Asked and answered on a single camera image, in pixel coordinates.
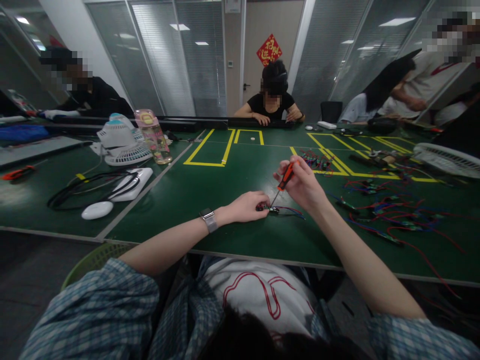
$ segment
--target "white t-shirt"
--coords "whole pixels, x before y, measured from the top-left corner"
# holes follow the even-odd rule
[[[463,101],[444,107],[435,115],[435,125],[441,127],[451,120],[455,120],[468,109]]]
[[[437,51],[420,51],[413,61],[416,69],[411,72],[403,85],[403,90],[407,95],[426,102],[429,102],[463,68],[462,63],[445,63],[444,53]],[[378,113],[399,114],[409,119],[417,117],[420,111],[412,111],[403,102],[390,96]]]
[[[367,95],[364,92],[355,96],[340,115],[338,122],[342,120],[349,123],[366,122],[373,118],[378,109],[367,111]]]
[[[226,258],[210,266],[203,279],[223,306],[228,302],[240,314],[255,315],[274,340],[285,333],[310,336],[317,299],[286,266]]]

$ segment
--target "computer mouse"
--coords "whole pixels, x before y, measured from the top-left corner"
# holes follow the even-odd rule
[[[96,202],[90,206],[87,206],[81,213],[81,217],[85,220],[93,220],[102,218],[108,215],[114,208],[114,203],[111,201]]]

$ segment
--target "red tool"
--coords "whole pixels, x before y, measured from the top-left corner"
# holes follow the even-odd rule
[[[15,170],[15,171],[12,171],[12,172],[9,172],[8,174],[5,174],[2,179],[3,180],[16,180],[16,179],[19,179],[25,175],[28,175],[32,172],[34,172],[36,169],[35,167],[40,165],[41,163],[44,163],[46,162],[48,159],[46,160],[43,160],[43,161],[40,161],[39,163],[36,163],[35,165],[27,165],[25,166],[24,168],[21,168],[19,170]]]
[[[274,205],[275,200],[277,199],[277,196],[280,194],[281,191],[285,191],[285,187],[287,186],[288,182],[294,178],[294,163],[291,162],[290,165],[286,168],[285,173],[283,174],[283,177],[276,187],[278,189],[278,192],[276,193],[275,197],[273,198],[273,201],[270,204],[270,207]]]

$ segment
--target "hand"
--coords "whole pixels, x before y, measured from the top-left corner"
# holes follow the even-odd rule
[[[257,211],[257,206],[270,206],[270,199],[263,191],[249,191],[240,195],[230,205],[214,211],[218,226],[230,223],[247,223],[266,218],[267,209]]]
[[[419,112],[425,110],[428,106],[425,100],[412,97],[411,100],[406,104],[406,107],[412,111]]]
[[[288,112],[286,116],[286,122],[297,121],[303,117],[302,112],[298,108],[294,108]]]
[[[256,119],[260,125],[267,126],[270,123],[270,118],[268,116],[254,112],[252,118]]]
[[[56,116],[80,116],[78,111],[45,110],[39,114],[40,117],[53,120]]]
[[[288,182],[285,189],[291,198],[309,213],[322,204],[329,203],[312,169],[300,156],[292,155],[290,161],[282,161],[277,172],[273,173],[273,177],[280,182],[290,163],[293,163],[295,176]]]

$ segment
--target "smartwatch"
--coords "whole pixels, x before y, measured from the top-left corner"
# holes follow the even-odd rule
[[[219,228],[217,221],[215,220],[215,214],[210,208],[200,211],[200,216],[205,221],[210,234]]]

